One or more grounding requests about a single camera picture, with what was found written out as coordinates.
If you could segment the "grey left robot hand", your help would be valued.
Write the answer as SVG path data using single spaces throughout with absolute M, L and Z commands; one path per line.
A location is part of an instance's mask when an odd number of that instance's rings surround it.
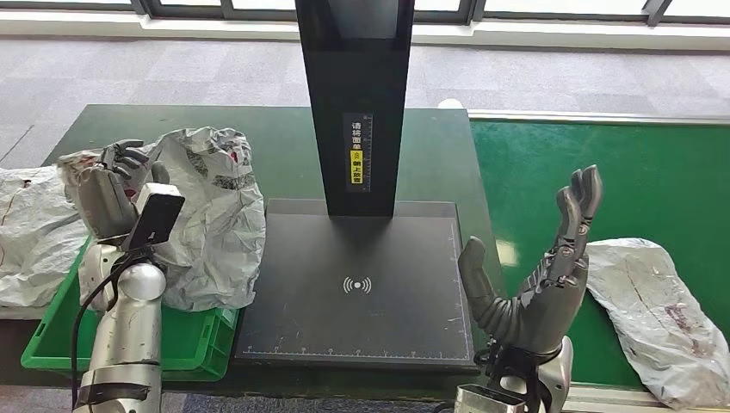
M 123 139 L 102 150 L 100 158 L 84 169 L 78 178 L 78 208 L 84 222 L 100 240 L 127 235 L 137 221 L 130 195 L 136 193 L 136 175 L 152 174 L 152 180 L 168 184 L 170 175 L 164 164 L 152 161 L 143 150 L 145 142 Z

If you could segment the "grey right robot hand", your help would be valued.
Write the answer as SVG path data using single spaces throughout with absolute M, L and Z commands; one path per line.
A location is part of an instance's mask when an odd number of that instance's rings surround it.
M 573 171 L 556 194 L 561 222 L 553 245 L 523 281 L 517 295 L 499 296 L 482 268 L 486 247 L 470 237 L 458 258 L 462 285 L 474 322 L 506 347 L 532 354 L 560 351 L 585 296 L 592 220 L 603 199 L 598 167 Z

